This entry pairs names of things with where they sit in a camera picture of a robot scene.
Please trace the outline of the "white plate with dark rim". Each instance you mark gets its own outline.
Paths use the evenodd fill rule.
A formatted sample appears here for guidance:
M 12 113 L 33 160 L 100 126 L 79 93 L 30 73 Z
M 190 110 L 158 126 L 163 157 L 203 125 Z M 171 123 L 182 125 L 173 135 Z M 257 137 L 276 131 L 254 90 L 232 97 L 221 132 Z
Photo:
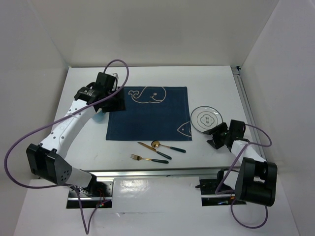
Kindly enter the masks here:
M 210 130 L 223 122 L 222 115 L 218 110 L 210 106 L 200 106 L 195 108 L 191 115 L 190 121 L 192 126 L 203 133 Z

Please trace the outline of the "blue placemat with whale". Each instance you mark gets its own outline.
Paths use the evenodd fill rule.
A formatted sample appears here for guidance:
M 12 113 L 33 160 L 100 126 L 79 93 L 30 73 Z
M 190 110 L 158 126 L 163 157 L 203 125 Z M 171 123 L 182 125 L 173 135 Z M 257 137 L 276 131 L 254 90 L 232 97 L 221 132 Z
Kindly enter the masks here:
M 125 87 L 126 109 L 109 115 L 109 141 L 191 141 L 187 87 Z

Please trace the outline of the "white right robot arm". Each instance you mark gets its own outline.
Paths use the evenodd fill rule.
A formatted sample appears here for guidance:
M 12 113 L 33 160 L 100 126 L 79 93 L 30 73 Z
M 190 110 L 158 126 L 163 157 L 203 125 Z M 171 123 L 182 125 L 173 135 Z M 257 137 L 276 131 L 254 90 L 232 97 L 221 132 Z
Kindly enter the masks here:
M 245 139 L 244 134 L 247 127 L 255 128 L 264 135 L 267 134 L 256 126 L 233 119 L 230 125 L 223 122 L 203 132 L 203 134 L 212 136 L 208 143 L 214 149 L 226 146 L 236 156 L 226 175 L 215 180 L 215 193 L 234 194 L 239 201 L 270 207 L 275 202 L 278 167 L 275 163 L 265 161 L 263 158 L 258 160 L 259 155 L 252 146 L 268 148 L 272 145 L 272 141 L 269 136 L 267 136 L 268 144 L 254 143 Z M 241 167 L 235 189 L 229 190 L 232 181 L 227 176 L 239 160 L 241 161 Z

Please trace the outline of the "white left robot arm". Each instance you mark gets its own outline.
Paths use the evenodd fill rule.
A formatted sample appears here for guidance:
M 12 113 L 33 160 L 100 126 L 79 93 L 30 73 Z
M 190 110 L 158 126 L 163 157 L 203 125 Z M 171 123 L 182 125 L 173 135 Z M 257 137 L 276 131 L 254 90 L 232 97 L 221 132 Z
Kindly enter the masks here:
M 80 88 L 60 122 L 38 145 L 30 144 L 26 150 L 31 172 L 58 186 L 76 186 L 86 196 L 97 195 L 106 185 L 87 171 L 66 162 L 68 150 L 85 124 L 97 112 L 123 111 L 124 91 L 117 86 L 118 74 L 99 72 L 95 82 Z

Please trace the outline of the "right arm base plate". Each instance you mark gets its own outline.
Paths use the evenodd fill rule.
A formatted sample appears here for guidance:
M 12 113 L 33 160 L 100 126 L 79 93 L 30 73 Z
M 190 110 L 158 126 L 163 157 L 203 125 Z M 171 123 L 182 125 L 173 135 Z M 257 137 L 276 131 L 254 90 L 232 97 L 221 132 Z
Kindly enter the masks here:
M 216 194 L 218 184 L 219 181 L 216 179 L 200 179 L 199 184 L 195 186 L 200 190 L 203 207 L 228 206 L 236 199 L 234 194 Z

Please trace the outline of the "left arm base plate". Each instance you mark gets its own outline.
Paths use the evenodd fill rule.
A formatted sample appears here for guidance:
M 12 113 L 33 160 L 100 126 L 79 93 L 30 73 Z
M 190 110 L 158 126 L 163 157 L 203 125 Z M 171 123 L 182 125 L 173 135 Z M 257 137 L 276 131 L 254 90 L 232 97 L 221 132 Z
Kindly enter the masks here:
M 114 187 L 113 178 L 103 178 L 100 179 L 106 187 L 98 187 L 96 192 L 91 194 L 87 191 L 78 188 L 79 196 L 81 199 L 81 204 L 83 209 L 95 208 L 97 204 L 101 204 L 99 208 L 111 208 L 112 207 L 112 195 Z M 68 192 L 67 209 L 79 209 L 79 201 L 75 190 L 70 189 Z

